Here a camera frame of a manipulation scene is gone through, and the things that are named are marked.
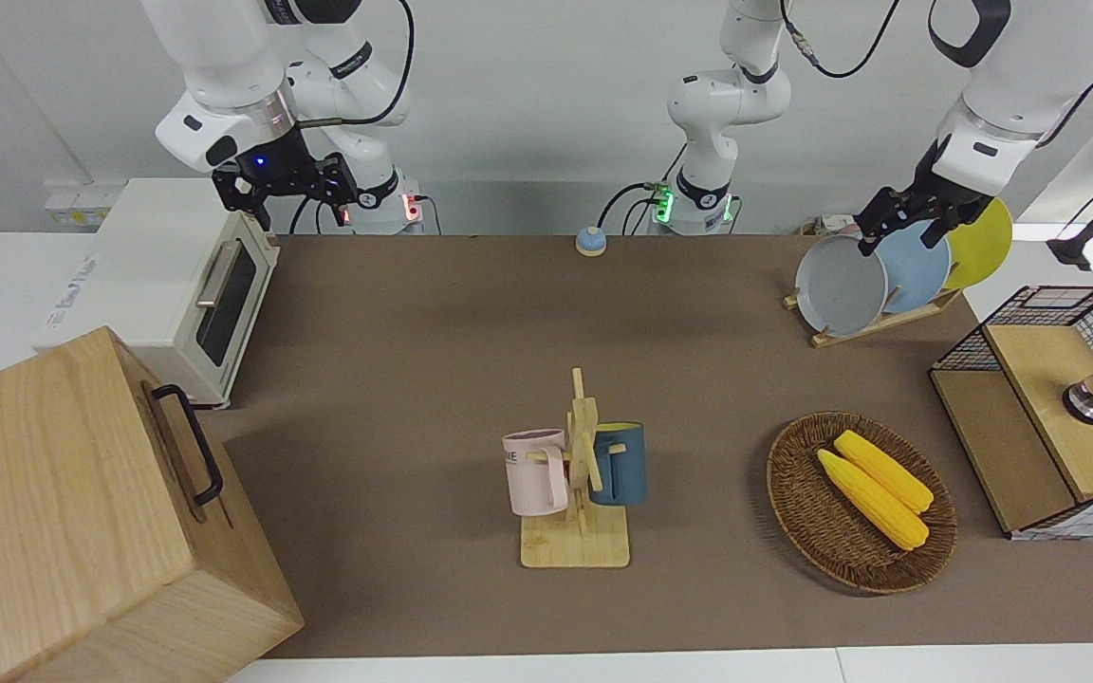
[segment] oven handle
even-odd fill
[[[222,299],[222,293],[226,291],[226,282],[230,282],[231,271],[234,271],[234,263],[239,260],[240,251],[243,251],[243,242],[239,239],[222,243],[218,255],[213,257],[209,278],[204,281],[204,286],[201,286],[200,294],[197,294],[198,308],[218,307]]]

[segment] light blue plate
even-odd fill
[[[902,288],[884,306],[885,314],[903,314],[927,306],[947,282],[947,275],[951,272],[951,245],[944,237],[933,249],[925,247],[922,233],[930,222],[918,221],[905,229],[890,234],[875,247],[877,255],[884,261],[888,285]]]

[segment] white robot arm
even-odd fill
[[[263,200],[296,195],[333,208],[338,226],[349,215],[359,233],[420,224],[415,184],[395,168],[378,131],[407,117],[407,73],[391,73],[346,23],[361,0],[141,1],[187,85],[155,134],[177,160],[212,172],[226,208],[268,228]],[[303,25],[308,56],[286,68],[270,25]],[[329,126],[339,152],[314,160],[303,138],[313,126]]]
[[[977,26],[953,47],[929,25],[944,56],[972,81],[939,125],[906,190],[884,187],[856,220],[859,249],[919,220],[928,247],[977,220],[1019,164],[1055,138],[1093,86],[1093,0],[973,0]]]
[[[657,224],[677,234],[709,234],[719,226],[738,156],[737,142],[724,130],[776,119],[790,105],[790,81],[778,68],[781,30],[777,0],[729,0],[719,43],[732,68],[673,84],[669,117],[685,131],[686,148],[678,174],[668,178]]]
[[[686,75],[669,96],[669,116],[686,134],[681,169],[669,178],[657,222],[678,234],[709,234],[719,225],[737,143],[726,126],[777,118],[790,83],[777,69],[778,39],[792,0],[729,0],[720,31],[733,69]],[[947,231],[980,215],[1026,156],[1051,141],[1093,83],[1093,0],[973,0],[977,26],[954,47],[929,26],[940,52],[971,69],[972,81],[939,126],[936,142],[906,190],[884,187],[856,216],[861,249],[919,220],[933,220],[933,246]]]

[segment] brown tablecloth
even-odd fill
[[[1011,542],[927,377],[967,306],[830,349],[780,298],[795,237],[286,239],[234,389],[204,416],[298,598],[280,658],[1093,640],[1093,543]],[[573,366],[646,425],[623,570],[528,570],[500,436],[563,427]],[[799,415],[872,416],[960,511],[944,574],[849,596],[773,518]]]

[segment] wooden crate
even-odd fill
[[[0,372],[0,680],[219,682],[301,627],[234,467],[107,328]]]
[[[1093,425],[1070,415],[1061,393],[1093,373],[1093,351],[1070,326],[989,325],[984,338],[1001,369],[930,376],[998,523],[1072,527],[1093,507]]]

